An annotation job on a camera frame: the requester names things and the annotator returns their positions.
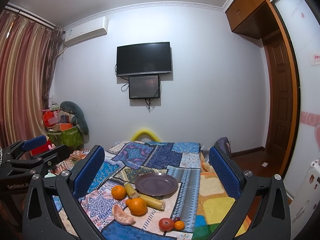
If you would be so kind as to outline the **peeled pomelo wedge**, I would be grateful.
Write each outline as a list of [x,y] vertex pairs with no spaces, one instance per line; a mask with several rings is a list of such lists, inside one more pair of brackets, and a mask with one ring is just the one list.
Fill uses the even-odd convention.
[[118,204],[114,204],[112,207],[112,214],[114,219],[120,224],[131,225],[135,222],[134,218],[125,213]]

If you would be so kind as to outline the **round orange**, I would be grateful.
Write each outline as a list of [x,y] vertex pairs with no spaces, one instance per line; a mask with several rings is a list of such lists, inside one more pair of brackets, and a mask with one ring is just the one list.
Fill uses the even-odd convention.
[[126,197],[126,189],[124,186],[116,185],[111,189],[112,197],[116,200],[122,200]]

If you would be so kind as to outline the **short sugarcane piece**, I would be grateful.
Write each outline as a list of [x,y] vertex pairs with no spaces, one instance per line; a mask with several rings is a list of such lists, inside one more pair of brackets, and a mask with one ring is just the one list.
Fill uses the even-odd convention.
[[124,185],[124,187],[125,187],[125,190],[126,190],[126,193],[127,193],[128,197],[129,197],[130,199],[138,198],[138,197],[139,197],[139,193],[136,191],[136,189],[134,189],[134,188],[132,187],[132,185],[131,185],[130,183],[126,183],[126,184]]

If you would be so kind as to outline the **small mandarin orange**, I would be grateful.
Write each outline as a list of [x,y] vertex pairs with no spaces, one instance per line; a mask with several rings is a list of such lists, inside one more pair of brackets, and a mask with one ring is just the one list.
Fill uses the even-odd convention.
[[181,220],[177,220],[174,224],[174,228],[177,231],[182,231],[185,228],[185,223]]

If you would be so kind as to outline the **small dark red date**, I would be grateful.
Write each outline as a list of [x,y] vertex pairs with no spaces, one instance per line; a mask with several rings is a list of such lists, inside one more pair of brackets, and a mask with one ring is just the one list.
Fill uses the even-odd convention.
[[180,217],[175,217],[175,218],[173,219],[174,222],[177,222],[177,221],[179,221],[179,220],[181,220]]

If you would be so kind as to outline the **large orange with sticker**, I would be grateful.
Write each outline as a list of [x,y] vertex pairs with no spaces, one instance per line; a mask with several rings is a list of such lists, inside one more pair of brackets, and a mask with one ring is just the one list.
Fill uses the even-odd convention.
[[130,212],[135,216],[145,215],[148,211],[148,206],[145,200],[142,198],[132,198],[126,200],[126,205]]

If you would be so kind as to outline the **red tomato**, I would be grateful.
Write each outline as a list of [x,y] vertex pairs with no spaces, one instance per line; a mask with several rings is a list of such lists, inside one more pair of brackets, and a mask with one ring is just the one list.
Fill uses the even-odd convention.
[[175,222],[170,218],[161,218],[158,227],[163,232],[171,231],[175,227]]

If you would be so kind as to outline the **long sugarcane piece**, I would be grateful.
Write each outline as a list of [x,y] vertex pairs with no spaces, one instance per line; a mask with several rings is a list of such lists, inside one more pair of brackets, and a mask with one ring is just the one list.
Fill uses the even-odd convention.
[[159,200],[150,196],[147,196],[145,194],[140,194],[139,198],[143,199],[147,206],[159,210],[164,211],[165,210],[165,202],[163,200]]

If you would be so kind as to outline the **red gift box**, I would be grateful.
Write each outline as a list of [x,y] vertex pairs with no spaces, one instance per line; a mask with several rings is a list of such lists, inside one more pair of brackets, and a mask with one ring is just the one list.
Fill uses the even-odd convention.
[[47,152],[48,150],[50,150],[52,148],[52,142],[51,140],[48,140],[44,145],[41,145],[33,150],[31,150],[31,156],[36,156],[38,154]]

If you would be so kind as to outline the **green storage box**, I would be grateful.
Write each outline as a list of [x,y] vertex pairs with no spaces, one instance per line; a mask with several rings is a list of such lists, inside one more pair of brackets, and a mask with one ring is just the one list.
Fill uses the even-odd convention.
[[47,132],[47,135],[55,146],[67,145],[72,149],[76,149],[84,144],[82,135],[77,127],[61,132]]

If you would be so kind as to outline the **white stickered appliance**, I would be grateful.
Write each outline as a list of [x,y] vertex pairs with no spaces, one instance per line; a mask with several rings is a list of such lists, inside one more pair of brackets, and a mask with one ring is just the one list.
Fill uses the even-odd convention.
[[291,239],[306,226],[319,203],[319,172],[319,159],[316,159],[310,164],[303,183],[289,205]]

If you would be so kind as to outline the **colourful fleece blanket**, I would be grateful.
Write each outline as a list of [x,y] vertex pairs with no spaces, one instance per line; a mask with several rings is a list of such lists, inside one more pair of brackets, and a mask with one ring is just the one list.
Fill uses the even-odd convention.
[[192,239],[208,239],[235,203],[209,164],[207,153],[200,153],[200,162],[200,188]]

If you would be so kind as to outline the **grey plush toy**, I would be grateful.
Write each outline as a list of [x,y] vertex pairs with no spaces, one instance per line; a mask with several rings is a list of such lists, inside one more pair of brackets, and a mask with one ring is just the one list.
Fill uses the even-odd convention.
[[60,109],[73,116],[71,122],[72,124],[78,127],[82,134],[89,134],[89,129],[85,119],[85,115],[82,109],[76,103],[71,101],[64,101],[60,104]]

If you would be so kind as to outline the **dark backpack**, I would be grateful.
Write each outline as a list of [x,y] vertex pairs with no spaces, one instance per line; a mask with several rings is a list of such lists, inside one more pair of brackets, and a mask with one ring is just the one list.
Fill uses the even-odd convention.
[[231,146],[227,137],[221,137],[218,139],[214,146],[219,146],[221,150],[227,155],[229,159],[231,159]]

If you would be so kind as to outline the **blue patchwork bedsheet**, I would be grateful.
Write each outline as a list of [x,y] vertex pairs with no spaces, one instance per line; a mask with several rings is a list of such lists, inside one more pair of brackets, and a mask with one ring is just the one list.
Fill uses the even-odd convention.
[[[84,194],[81,207],[104,239],[191,239],[200,188],[197,142],[122,141],[105,151],[105,160]],[[115,186],[131,185],[147,212],[122,225],[112,214],[118,204],[129,214],[129,197],[112,197]]]

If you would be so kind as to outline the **yellow foam tube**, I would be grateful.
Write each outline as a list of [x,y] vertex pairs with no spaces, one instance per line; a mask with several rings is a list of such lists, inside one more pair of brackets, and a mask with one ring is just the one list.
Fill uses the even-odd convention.
[[155,133],[153,133],[151,130],[149,129],[140,129],[138,130],[131,138],[132,141],[136,141],[139,138],[142,138],[144,136],[149,137],[152,141],[156,141],[156,142],[161,142],[161,140],[159,139],[159,137],[157,137],[157,135],[155,135]]

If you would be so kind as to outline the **striped pink curtain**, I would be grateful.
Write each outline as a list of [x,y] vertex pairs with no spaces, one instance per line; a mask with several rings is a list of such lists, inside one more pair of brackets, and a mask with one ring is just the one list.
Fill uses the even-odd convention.
[[1,12],[1,147],[46,133],[42,111],[63,28],[50,29],[20,14]]

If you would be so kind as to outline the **purple round plate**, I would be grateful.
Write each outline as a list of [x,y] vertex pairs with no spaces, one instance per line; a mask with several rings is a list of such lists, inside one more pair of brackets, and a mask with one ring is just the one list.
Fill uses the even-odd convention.
[[158,197],[175,192],[178,182],[166,173],[147,173],[136,179],[135,187],[142,194]]

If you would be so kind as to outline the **brown wooden door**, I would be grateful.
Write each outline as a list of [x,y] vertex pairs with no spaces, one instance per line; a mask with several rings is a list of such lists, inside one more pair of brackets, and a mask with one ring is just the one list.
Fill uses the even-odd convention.
[[270,120],[266,153],[271,173],[279,173],[285,163],[293,112],[293,88],[289,58],[281,33],[264,40],[270,81]]

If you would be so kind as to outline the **white air conditioner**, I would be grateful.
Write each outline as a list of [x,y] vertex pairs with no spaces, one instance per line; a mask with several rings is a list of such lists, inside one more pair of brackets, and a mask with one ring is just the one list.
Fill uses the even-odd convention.
[[108,18],[106,16],[92,19],[66,31],[65,45],[67,47],[107,35]]

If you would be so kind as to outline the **wooden overhead cabinet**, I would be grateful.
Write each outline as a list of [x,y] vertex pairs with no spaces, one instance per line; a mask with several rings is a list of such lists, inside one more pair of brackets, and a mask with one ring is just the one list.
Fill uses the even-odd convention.
[[270,0],[234,0],[226,16],[233,33],[257,40],[279,29]]

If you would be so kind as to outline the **white sliding wardrobe door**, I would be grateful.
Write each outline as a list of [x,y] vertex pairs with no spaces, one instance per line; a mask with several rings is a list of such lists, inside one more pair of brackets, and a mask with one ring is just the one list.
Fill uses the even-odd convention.
[[294,197],[312,161],[319,158],[319,22],[305,0],[272,0],[295,53],[300,114],[296,144],[284,183]]

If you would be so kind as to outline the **small black wall monitor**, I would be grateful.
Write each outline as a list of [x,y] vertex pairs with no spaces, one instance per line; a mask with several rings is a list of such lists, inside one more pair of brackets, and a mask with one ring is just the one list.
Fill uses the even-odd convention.
[[129,99],[160,98],[160,78],[158,75],[129,77]]

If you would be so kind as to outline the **black wall television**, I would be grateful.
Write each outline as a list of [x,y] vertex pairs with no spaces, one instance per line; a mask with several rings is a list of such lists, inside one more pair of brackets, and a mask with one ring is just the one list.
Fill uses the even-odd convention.
[[139,43],[117,48],[116,76],[169,74],[172,72],[169,42]]

